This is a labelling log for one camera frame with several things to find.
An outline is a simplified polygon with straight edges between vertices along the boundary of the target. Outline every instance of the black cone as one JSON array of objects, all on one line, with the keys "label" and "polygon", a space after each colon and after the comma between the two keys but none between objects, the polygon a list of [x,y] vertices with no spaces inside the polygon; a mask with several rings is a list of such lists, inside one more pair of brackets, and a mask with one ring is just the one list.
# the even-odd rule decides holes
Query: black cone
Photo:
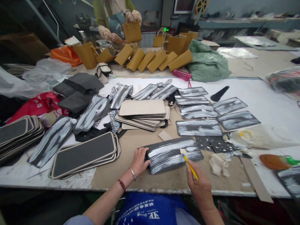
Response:
[{"label": "black cone", "polygon": [[224,87],[223,89],[221,89],[220,91],[212,95],[210,99],[213,100],[214,102],[218,102],[221,99],[221,97],[225,94],[225,92],[228,90],[228,88],[229,86]]}]

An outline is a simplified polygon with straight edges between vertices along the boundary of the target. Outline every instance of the person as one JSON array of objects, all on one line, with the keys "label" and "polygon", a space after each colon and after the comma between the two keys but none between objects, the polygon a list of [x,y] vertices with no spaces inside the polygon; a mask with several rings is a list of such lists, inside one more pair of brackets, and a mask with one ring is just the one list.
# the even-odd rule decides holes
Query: person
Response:
[{"label": "person", "polygon": [[125,39],[122,24],[139,22],[142,16],[131,0],[94,0],[94,13],[100,35],[106,41],[117,42]]},{"label": "person", "polygon": [[[148,148],[135,151],[133,162],[115,184],[106,191],[83,215],[69,219],[65,225],[102,225],[123,195],[126,188],[139,177],[147,168],[150,161],[145,161]],[[197,202],[202,217],[207,225],[221,225],[223,220],[213,203],[212,188],[209,179],[200,166],[188,161],[196,172],[199,180],[187,165],[187,182],[192,195]],[[192,224],[199,223],[191,216],[189,209],[179,195],[163,195],[151,193],[128,194],[119,213],[118,224]]]}]

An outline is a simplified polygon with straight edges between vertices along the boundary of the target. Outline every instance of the paintbrush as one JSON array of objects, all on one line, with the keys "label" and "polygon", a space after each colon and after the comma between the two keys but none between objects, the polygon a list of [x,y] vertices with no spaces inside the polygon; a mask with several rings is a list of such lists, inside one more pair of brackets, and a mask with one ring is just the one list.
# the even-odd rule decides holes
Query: paintbrush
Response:
[{"label": "paintbrush", "polygon": [[197,177],[197,175],[196,175],[196,173],[195,173],[193,167],[188,163],[188,159],[187,159],[187,157],[186,157],[186,155],[188,154],[187,151],[186,151],[184,148],[181,148],[181,149],[180,149],[180,153],[183,155],[185,161],[186,161],[187,164],[189,165],[189,167],[190,167],[190,169],[191,169],[191,172],[194,174],[196,180],[198,180],[198,177]]}]

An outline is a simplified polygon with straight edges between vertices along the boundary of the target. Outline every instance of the green cardigan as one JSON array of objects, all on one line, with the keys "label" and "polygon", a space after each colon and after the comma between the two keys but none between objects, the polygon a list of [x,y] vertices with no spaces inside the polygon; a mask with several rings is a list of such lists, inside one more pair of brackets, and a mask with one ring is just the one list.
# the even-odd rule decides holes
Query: green cardigan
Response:
[{"label": "green cardigan", "polygon": [[[129,9],[131,12],[135,9],[134,5],[132,4],[131,0],[124,0],[126,4],[126,8]],[[104,11],[103,7],[103,0],[94,0],[94,13],[96,17],[96,23],[98,26],[104,26],[109,29],[108,20]],[[106,7],[108,16],[112,16],[112,9],[110,6]]]}]

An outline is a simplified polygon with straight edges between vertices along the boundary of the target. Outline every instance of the woman's left hand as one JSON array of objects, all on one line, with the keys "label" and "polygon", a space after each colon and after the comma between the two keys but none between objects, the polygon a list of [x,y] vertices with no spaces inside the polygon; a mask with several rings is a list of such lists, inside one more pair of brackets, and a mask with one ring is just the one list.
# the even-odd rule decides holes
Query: woman's left hand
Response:
[{"label": "woman's left hand", "polygon": [[137,178],[147,169],[147,166],[149,166],[151,162],[151,160],[144,162],[145,154],[148,150],[149,148],[140,147],[135,151],[135,155],[130,167]]},{"label": "woman's left hand", "polygon": [[134,23],[134,22],[135,22],[135,18],[134,18],[134,16],[132,15],[132,13],[128,13],[128,16],[127,16],[127,22],[128,22],[128,23]]}]

